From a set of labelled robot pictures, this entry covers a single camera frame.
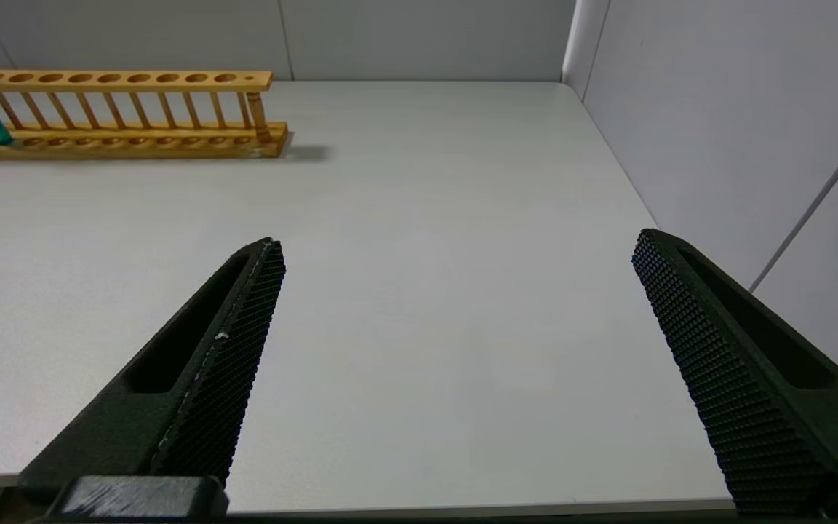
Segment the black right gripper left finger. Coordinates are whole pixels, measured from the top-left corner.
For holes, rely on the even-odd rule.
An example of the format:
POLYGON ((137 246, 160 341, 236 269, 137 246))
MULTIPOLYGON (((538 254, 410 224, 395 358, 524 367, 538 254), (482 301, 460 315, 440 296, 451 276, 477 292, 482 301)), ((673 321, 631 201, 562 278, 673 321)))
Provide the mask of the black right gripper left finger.
POLYGON ((282 244, 244 246, 20 472, 52 501, 84 475, 227 480, 286 274, 282 244))

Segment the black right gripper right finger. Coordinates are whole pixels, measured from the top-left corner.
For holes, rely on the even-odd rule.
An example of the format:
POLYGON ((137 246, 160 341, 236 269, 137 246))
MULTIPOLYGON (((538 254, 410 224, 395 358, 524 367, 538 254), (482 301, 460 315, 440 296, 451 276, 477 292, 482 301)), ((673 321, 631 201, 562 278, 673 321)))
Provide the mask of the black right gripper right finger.
POLYGON ((631 258, 739 515, 838 515, 838 365, 690 243, 631 258))

